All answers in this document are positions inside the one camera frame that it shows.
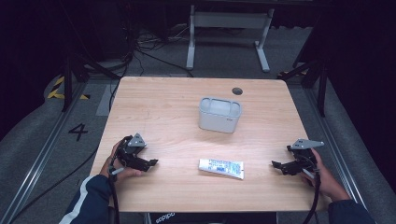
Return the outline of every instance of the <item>number 4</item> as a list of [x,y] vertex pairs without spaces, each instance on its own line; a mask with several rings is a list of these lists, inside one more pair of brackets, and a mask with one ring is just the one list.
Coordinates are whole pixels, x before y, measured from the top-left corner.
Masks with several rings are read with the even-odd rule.
[[77,141],[79,141],[79,139],[81,138],[81,135],[83,133],[87,133],[88,132],[88,131],[84,131],[84,128],[85,128],[85,124],[80,123],[76,128],[70,130],[69,133],[78,133]]

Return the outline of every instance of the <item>white stripe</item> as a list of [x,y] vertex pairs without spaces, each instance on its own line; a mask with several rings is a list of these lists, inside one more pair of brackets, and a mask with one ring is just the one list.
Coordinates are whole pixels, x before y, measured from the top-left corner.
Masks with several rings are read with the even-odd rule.
[[81,187],[79,188],[79,199],[73,208],[73,211],[70,213],[64,215],[64,218],[62,218],[60,224],[68,224],[75,219],[78,214],[79,210],[81,209],[82,203],[84,202],[85,198],[87,197],[88,191],[86,188],[87,182],[90,181],[93,178],[93,176],[88,176],[81,184]]
[[312,179],[315,179],[315,177],[311,173],[309,173],[307,170],[305,170],[304,168],[303,168],[303,171],[306,175],[309,175],[309,177],[311,177]]

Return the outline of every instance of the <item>yellow tape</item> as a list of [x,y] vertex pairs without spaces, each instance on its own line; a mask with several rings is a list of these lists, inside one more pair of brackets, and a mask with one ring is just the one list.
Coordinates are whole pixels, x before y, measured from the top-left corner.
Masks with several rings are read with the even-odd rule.
[[[57,93],[59,87],[61,87],[62,83],[64,82],[64,76],[61,75],[58,80],[56,80],[55,84],[52,87],[52,91],[49,93],[47,98],[57,98],[57,99],[64,99],[64,94]],[[88,94],[82,94],[79,99],[81,100],[89,100],[91,98]]]

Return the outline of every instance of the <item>metal frame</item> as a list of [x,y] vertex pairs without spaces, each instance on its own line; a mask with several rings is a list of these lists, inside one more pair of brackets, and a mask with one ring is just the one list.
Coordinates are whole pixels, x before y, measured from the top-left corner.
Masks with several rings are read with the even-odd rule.
[[190,14],[190,43],[187,54],[187,69],[194,67],[195,54],[195,27],[227,27],[262,29],[262,38],[255,41],[255,48],[259,56],[263,72],[269,72],[270,67],[264,53],[264,42],[271,25],[274,10],[269,9],[268,13],[225,13],[225,12],[196,12],[191,6]]
[[350,197],[356,202],[363,205],[366,209],[366,205],[361,197],[361,193],[359,192],[358,186],[356,185],[356,181],[353,178],[352,174],[350,173],[349,169],[347,168],[347,163],[344,160],[343,155],[341,154],[340,148],[338,147],[337,143],[335,142],[334,136],[332,135],[332,131],[326,121],[320,115],[318,108],[316,106],[316,96],[312,89],[304,89],[305,95],[312,107],[312,110],[315,111],[315,117],[320,125],[320,128],[324,132],[326,136],[326,143],[329,145],[331,149],[332,159],[335,163],[335,167],[337,168],[338,173],[341,176],[341,180],[346,188],[346,191],[349,193]]
[[[78,83],[76,90],[73,95],[73,99],[78,99],[78,97],[84,92],[85,86],[87,83]],[[50,154],[52,153],[54,146],[59,138],[60,132],[63,129],[64,125],[67,122],[71,112],[73,111],[74,106],[76,105],[77,100],[71,102],[70,106],[61,113],[60,117],[55,123],[52,131],[49,134],[49,138],[46,143],[42,147],[39,152],[37,158],[35,159],[34,164],[30,168],[26,177],[24,178],[17,194],[14,196],[11,204],[8,207],[8,210],[5,212],[3,218],[0,223],[9,223],[14,216],[16,216],[24,207],[27,199],[29,198],[30,193],[35,187],[35,183],[40,177],[41,173],[44,170],[44,167],[47,164],[47,161],[50,158]]]

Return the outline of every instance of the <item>toothpaste tube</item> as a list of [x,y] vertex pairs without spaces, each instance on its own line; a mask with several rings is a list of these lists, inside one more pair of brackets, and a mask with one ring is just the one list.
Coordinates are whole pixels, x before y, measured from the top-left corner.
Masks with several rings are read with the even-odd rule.
[[200,159],[199,169],[220,175],[229,175],[239,179],[244,178],[244,163],[242,161]]

